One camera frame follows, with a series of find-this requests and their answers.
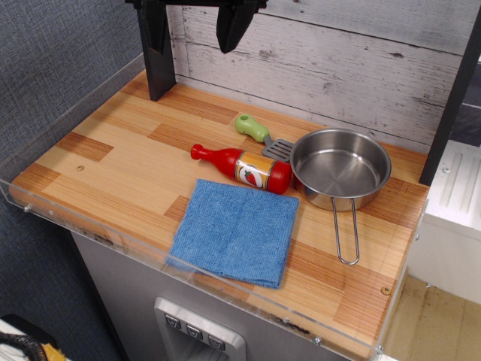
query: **red bottle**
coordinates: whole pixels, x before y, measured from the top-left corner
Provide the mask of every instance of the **red bottle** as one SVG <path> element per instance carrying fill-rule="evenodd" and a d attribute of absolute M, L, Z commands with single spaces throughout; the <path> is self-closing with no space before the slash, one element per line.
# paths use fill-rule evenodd
<path fill-rule="evenodd" d="M 192 147 L 190 156 L 211 162 L 231 179 L 272 193 L 283 194 L 291 182 L 290 164 L 242 149 L 208 150 L 196 144 Z"/>

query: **blue dish towel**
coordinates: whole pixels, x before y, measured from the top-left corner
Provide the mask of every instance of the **blue dish towel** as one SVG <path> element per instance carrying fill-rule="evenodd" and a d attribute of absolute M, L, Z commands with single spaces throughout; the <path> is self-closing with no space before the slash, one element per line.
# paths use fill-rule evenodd
<path fill-rule="evenodd" d="M 197 180 L 171 255 L 216 275 L 279 288 L 297 198 Z"/>

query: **dispenser button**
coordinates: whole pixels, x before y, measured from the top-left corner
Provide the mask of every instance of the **dispenser button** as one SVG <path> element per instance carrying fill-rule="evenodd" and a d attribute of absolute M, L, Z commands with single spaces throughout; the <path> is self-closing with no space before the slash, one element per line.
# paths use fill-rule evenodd
<path fill-rule="evenodd" d="M 218 338 L 212 337 L 211 335 L 209 335 L 209 344 L 217 350 L 225 351 L 224 342 L 220 341 Z"/>
<path fill-rule="evenodd" d="M 175 329 L 180 329 L 180 321 L 177 318 L 172 317 L 170 314 L 165 314 L 165 321 L 169 326 L 174 327 Z"/>
<path fill-rule="evenodd" d="M 196 329 L 195 327 L 192 327 L 190 325 L 187 325 L 186 328 L 189 335 L 198 340 L 202 340 L 202 331 L 200 329 Z"/>

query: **spatula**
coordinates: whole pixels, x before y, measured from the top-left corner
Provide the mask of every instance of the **spatula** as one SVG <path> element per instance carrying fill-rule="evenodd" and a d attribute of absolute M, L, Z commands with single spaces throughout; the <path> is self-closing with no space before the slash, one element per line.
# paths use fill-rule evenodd
<path fill-rule="evenodd" d="M 259 143 L 264 143 L 266 145 L 262 150 L 264 156 L 280 160 L 281 162 L 289 162 L 291 149 L 294 144 L 284 139 L 273 141 L 269 129 L 257 123 L 249 114 L 242 114 L 237 117 L 235 128 L 239 133 L 250 135 Z"/>

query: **wire handle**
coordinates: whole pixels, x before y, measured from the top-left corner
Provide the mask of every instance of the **wire handle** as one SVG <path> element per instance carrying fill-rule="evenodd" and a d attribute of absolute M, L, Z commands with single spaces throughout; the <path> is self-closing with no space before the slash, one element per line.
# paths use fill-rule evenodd
<path fill-rule="evenodd" d="M 332 211 L 334 213 L 334 227 L 336 229 L 336 242 L 337 242 L 337 257 L 339 260 L 344 263 L 345 265 L 355 265 L 359 261 L 359 238 L 358 238 L 358 225 L 355 220 L 355 202 L 354 198 L 350 199 L 352 203 L 352 221 L 354 223 L 354 237 L 355 237 L 355 255 L 356 259 L 354 259 L 352 262 L 346 261 L 340 252 L 340 241 L 339 241 L 339 226 L 337 225 L 337 212 L 336 212 L 336 200 L 334 197 L 331 197 L 331 202 L 332 202 Z"/>

